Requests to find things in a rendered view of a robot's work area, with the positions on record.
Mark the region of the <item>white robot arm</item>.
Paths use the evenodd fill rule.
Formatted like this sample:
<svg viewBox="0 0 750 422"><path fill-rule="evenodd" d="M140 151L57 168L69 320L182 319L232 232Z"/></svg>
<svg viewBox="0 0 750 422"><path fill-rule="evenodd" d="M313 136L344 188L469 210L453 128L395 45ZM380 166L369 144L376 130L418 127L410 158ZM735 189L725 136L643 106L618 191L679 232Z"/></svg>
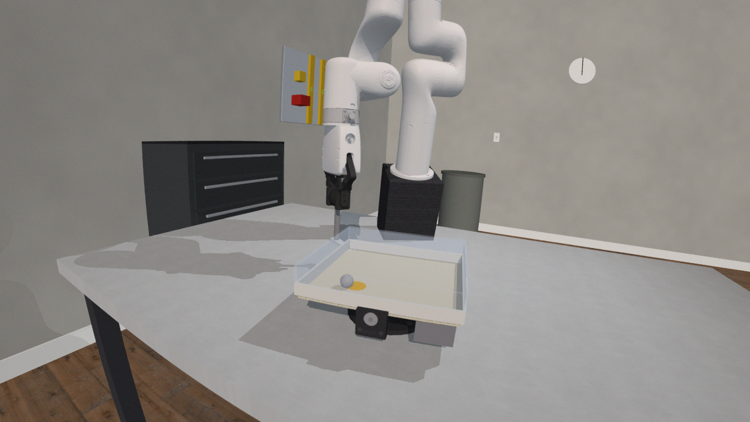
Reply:
<svg viewBox="0 0 750 422"><path fill-rule="evenodd" d="M408 180L434 176L429 160L437 112L431 97L453 98L465 84L466 35L457 23L441 20L441 1L409 0L408 36L413 52L440 56L443 62L413 59L401 76L391 64L377 62L404 21L405 0L367 0L349 56L326 64L322 123L359 124L360 101L388 98L402 82L397 160L390 172Z"/></svg>

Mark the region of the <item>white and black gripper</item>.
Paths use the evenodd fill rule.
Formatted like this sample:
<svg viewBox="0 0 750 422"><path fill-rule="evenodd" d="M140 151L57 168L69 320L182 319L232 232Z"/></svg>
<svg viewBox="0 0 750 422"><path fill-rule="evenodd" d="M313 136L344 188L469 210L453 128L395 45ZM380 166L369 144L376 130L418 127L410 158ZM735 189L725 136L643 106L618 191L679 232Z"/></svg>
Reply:
<svg viewBox="0 0 750 422"><path fill-rule="evenodd" d="M361 166L359 124L325 122L324 125L327 126L322 143L322 170L326 174L326 205L332 206L329 193L337 189L335 209L349 209L350 191Z"/></svg>

